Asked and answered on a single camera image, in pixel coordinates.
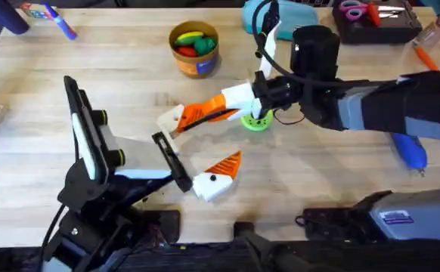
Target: blue marker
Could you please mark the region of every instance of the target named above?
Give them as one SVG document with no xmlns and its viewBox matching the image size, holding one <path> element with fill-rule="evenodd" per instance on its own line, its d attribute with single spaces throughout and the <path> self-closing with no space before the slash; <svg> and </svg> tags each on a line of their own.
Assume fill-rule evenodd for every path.
<svg viewBox="0 0 440 272">
<path fill-rule="evenodd" d="M 62 32 L 66 35 L 69 40 L 74 40 L 77 38 L 77 34 L 70 28 L 66 21 L 57 13 L 49 4 L 44 4 L 47 8 L 48 13 L 54 18 L 54 22 L 62 29 Z"/>
<path fill-rule="evenodd" d="M 391 133 L 393 143 L 400 157 L 407 164 L 408 168 L 416 169 L 422 175 L 425 174 L 427 164 L 426 151 L 417 137 Z"/>
</svg>

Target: label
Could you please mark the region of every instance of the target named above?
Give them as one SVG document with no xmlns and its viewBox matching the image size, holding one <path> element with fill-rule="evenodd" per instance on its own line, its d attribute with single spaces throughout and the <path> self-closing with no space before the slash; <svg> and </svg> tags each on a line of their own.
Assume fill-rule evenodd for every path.
<svg viewBox="0 0 440 272">
<path fill-rule="evenodd" d="M 380 217 L 386 224 L 412 224 L 413 218 L 405 210 L 381 212 Z"/>
<path fill-rule="evenodd" d="M 180 70 L 188 75 L 197 76 L 197 67 L 192 63 L 185 63 L 181 60 L 176 60 L 178 62 L 178 67 Z"/>
<path fill-rule="evenodd" d="M 215 54 L 211 59 L 205 60 L 202 63 L 197 63 L 197 72 L 199 75 L 208 73 L 215 68 L 215 63 L 217 62 L 217 54 Z"/>
</svg>

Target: green toy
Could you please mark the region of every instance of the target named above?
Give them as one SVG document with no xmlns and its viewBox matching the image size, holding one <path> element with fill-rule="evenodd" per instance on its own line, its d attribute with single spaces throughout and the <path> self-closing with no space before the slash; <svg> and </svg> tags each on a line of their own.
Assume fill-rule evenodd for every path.
<svg viewBox="0 0 440 272">
<path fill-rule="evenodd" d="M 259 132 L 267 129 L 271 125 L 273 119 L 274 114 L 271 110 L 269 110 L 265 117 L 262 119 L 254 119 L 252 115 L 249 114 L 240 118 L 240 122 L 247 129 Z"/>
<path fill-rule="evenodd" d="M 204 56 L 210 53 L 216 45 L 217 44 L 213 38 L 204 38 L 196 40 L 194 48 L 199 56 Z"/>
</svg>

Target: blue cup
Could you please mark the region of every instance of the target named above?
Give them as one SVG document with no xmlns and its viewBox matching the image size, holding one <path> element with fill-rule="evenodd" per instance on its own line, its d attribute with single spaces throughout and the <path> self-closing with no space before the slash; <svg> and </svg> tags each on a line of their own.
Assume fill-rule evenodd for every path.
<svg viewBox="0 0 440 272">
<path fill-rule="evenodd" d="M 29 29 L 29 25 L 5 0 L 0 0 L 0 24 L 13 34 L 23 34 Z"/>
</svg>

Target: green ring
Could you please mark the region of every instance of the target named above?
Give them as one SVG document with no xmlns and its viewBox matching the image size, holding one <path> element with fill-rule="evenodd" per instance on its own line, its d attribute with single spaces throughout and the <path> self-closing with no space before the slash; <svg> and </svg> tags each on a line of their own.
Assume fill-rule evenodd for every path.
<svg viewBox="0 0 440 272">
<path fill-rule="evenodd" d="M 262 119 L 254 119 L 253 116 L 249 114 L 240 118 L 240 122 L 248 130 L 259 132 L 259 131 L 264 131 L 269 126 L 271 126 L 273 119 L 274 119 L 274 114 L 272 114 L 272 110 L 269 110 L 265 115 L 265 117 Z"/>
</svg>

